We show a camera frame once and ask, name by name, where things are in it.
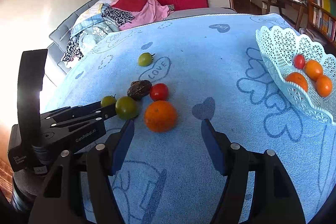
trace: pink cloth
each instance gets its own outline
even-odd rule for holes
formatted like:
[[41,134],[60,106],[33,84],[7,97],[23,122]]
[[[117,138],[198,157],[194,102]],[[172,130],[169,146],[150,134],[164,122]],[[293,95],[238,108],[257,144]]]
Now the pink cloth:
[[121,31],[164,20],[169,15],[169,8],[167,5],[161,6],[157,0],[148,0],[140,12],[130,13],[134,15],[134,18],[131,20],[131,22],[127,22],[124,25],[121,25],[119,27]]

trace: wooden desk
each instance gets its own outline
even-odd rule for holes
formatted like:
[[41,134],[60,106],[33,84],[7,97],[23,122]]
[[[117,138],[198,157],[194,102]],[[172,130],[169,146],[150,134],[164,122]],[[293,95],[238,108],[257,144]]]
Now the wooden desk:
[[[287,5],[292,6],[295,10],[299,11],[299,13],[297,15],[297,18],[296,18],[296,22],[293,22],[289,17],[282,14],[281,8],[279,7],[279,13],[283,17],[283,19],[286,20],[286,21],[289,21],[289,23],[292,23],[294,25],[295,30],[299,31],[302,16],[303,16],[304,13],[305,14],[308,13],[307,5],[305,5],[303,3],[296,2],[294,0],[277,0],[277,2],[279,4],[279,6],[284,7],[284,5],[287,4]],[[266,14],[269,14],[269,9],[270,9],[271,3],[272,3],[272,0],[267,1]]]

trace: white plastic basket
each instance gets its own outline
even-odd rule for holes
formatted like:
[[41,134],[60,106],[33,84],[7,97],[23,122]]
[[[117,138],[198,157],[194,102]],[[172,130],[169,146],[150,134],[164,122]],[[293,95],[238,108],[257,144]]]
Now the white plastic basket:
[[[286,98],[312,119],[336,125],[333,117],[336,115],[336,58],[325,54],[320,43],[313,42],[305,34],[297,36],[290,28],[283,30],[274,26],[269,30],[262,26],[261,30],[256,30],[256,40],[266,69]],[[333,82],[333,90],[328,97],[320,97],[315,90],[315,82],[303,70],[293,66],[293,58],[297,54],[302,54],[306,61],[314,59],[322,65],[324,74]],[[285,81],[284,78],[294,71],[306,78],[307,93],[297,84]]]

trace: clothing pile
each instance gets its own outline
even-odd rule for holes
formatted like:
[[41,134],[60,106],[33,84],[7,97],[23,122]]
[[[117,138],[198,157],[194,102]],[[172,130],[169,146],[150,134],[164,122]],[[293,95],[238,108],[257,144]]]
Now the clothing pile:
[[161,21],[169,13],[157,0],[99,0],[76,20],[61,61],[71,68],[109,33]]

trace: screw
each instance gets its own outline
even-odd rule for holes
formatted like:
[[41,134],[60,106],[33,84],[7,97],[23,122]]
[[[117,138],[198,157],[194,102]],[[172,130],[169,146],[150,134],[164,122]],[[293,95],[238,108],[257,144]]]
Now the screw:
[[105,148],[105,145],[103,143],[99,143],[99,144],[96,145],[96,149],[98,151],[103,150],[104,148]]
[[274,156],[274,155],[275,155],[275,152],[274,152],[274,150],[272,150],[272,149],[268,149],[268,150],[266,151],[266,153],[267,153],[268,156]]
[[70,154],[69,150],[63,150],[63,151],[61,152],[61,156],[62,156],[62,157],[67,157],[67,156],[69,156],[69,154]]
[[232,143],[232,144],[230,145],[230,147],[231,147],[233,150],[238,150],[238,149],[240,148],[240,145],[237,144],[237,143]]

